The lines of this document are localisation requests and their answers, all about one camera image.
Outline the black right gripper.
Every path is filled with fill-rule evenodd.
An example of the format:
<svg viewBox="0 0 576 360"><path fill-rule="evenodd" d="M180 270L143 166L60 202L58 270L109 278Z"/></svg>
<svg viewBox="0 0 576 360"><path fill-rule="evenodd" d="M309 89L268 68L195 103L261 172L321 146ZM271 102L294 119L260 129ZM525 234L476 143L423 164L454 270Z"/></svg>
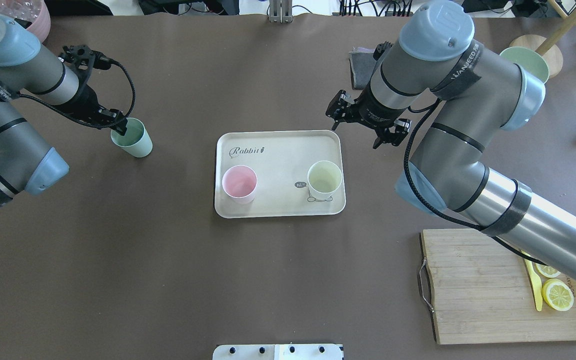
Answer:
<svg viewBox="0 0 576 360"><path fill-rule="evenodd" d="M364 89L354 103L348 92L340 89L327 105L326 116L334 121L332 132L341 123L359 123L374 129L376 139L372 148L376 150L382 144L397 147L406 139L411 121L397 118L407 107L409 97L390 90L374 92Z"/></svg>

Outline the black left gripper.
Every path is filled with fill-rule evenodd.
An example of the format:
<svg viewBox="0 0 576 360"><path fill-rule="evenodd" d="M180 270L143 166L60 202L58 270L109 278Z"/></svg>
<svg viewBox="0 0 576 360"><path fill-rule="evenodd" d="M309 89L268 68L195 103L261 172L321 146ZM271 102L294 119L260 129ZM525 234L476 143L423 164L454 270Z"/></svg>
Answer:
<svg viewBox="0 0 576 360"><path fill-rule="evenodd" d="M70 114L74 119L87 123L99 123L101 129L109 128L125 136L128 120L122 120L124 115L117 109L102 109L96 92L84 85L70 100Z"/></svg>

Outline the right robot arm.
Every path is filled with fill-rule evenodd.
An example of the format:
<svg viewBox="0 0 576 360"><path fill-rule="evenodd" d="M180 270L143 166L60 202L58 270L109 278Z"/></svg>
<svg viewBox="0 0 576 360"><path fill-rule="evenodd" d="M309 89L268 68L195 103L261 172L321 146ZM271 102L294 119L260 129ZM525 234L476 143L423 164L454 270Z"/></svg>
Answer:
<svg viewBox="0 0 576 360"><path fill-rule="evenodd" d="M416 152L406 152L401 198L443 218L453 210L472 231L576 280L576 217L481 161L496 132L524 126L544 101L545 86L526 61L513 63L476 41L474 19L459 4L428 0L398 40L379 44L368 76L356 100L339 91L326 117L375 130L375 147L416 132L401 115L423 91L443 101Z"/></svg>

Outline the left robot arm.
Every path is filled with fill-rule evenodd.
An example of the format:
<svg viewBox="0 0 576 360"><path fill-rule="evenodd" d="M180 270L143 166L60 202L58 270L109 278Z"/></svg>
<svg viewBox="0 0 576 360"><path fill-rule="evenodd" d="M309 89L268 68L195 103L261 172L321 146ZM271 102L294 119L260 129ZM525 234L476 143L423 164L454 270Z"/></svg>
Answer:
<svg viewBox="0 0 576 360"><path fill-rule="evenodd" d="M125 135L126 116L100 105L88 84L93 69L114 64L86 45L64 47L54 55L20 23L0 15L0 207L22 191L40 194L69 172L12 101L34 100L78 125Z"/></svg>

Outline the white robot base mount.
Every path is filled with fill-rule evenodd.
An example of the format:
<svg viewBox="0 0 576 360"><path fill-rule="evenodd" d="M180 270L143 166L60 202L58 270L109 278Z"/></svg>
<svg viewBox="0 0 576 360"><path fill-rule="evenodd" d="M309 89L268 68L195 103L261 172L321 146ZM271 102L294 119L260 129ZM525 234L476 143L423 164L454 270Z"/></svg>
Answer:
<svg viewBox="0 0 576 360"><path fill-rule="evenodd" d="M326 342L284 344L222 344L213 360L343 360L342 345Z"/></svg>

